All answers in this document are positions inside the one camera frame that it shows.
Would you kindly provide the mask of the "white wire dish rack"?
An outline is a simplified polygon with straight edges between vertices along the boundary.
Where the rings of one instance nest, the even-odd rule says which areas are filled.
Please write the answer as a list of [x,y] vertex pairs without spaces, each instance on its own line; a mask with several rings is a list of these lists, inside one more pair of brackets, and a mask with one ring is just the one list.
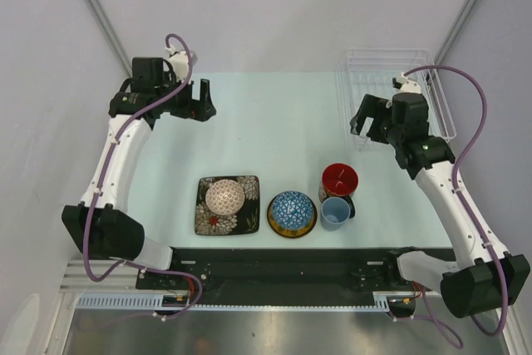
[[[335,83],[338,100],[342,106],[343,129],[351,141],[351,147],[358,151],[391,149],[364,136],[371,126],[372,119],[366,120],[361,136],[351,133],[350,121],[366,94],[389,99],[397,93],[397,89],[392,85],[394,78],[403,72],[433,63],[431,52],[424,48],[350,47],[344,51],[335,71]],[[446,141],[454,139],[456,127],[438,72],[418,71],[409,78],[419,85],[421,94],[429,106],[429,132]]]

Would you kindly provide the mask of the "red white patterned bowl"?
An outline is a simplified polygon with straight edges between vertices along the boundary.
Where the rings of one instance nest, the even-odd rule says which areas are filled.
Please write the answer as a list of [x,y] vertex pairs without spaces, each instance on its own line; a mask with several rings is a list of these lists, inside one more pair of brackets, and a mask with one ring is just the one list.
[[209,210],[219,215],[237,214],[244,205],[245,194],[235,180],[218,180],[206,191],[205,203]]

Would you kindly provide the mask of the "blue white patterned bowl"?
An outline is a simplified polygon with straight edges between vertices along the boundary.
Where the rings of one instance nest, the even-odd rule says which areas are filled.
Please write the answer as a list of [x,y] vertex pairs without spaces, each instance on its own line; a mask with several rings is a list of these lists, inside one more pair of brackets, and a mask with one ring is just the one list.
[[308,227],[313,221],[313,202],[299,191],[288,190],[278,194],[271,207],[273,221],[281,228],[297,230]]

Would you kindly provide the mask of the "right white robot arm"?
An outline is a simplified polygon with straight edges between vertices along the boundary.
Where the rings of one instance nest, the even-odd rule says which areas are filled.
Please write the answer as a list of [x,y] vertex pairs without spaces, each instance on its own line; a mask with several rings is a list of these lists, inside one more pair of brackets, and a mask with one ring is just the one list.
[[399,167],[431,202],[456,258],[446,262],[414,247],[394,250],[384,281],[393,289],[416,282],[439,293],[457,318],[506,311],[523,288],[530,264],[489,232],[466,187],[452,177],[456,158],[443,138],[431,135],[428,114],[420,93],[399,92],[390,100],[366,94],[350,121],[358,135],[371,119],[367,137],[393,147]]

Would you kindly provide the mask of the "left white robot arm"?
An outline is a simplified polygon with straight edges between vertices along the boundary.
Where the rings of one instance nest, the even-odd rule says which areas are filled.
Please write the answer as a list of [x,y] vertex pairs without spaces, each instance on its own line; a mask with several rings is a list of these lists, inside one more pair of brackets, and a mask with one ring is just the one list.
[[114,259],[155,269],[166,288],[182,282],[183,267],[172,249],[146,236],[144,226],[127,214],[132,178],[140,153],[165,113],[204,122],[215,116],[209,80],[193,98],[190,68],[194,53],[172,51],[167,58],[135,57],[109,105],[106,142],[95,173],[77,205],[67,205],[62,222],[80,250],[85,266],[93,259]]

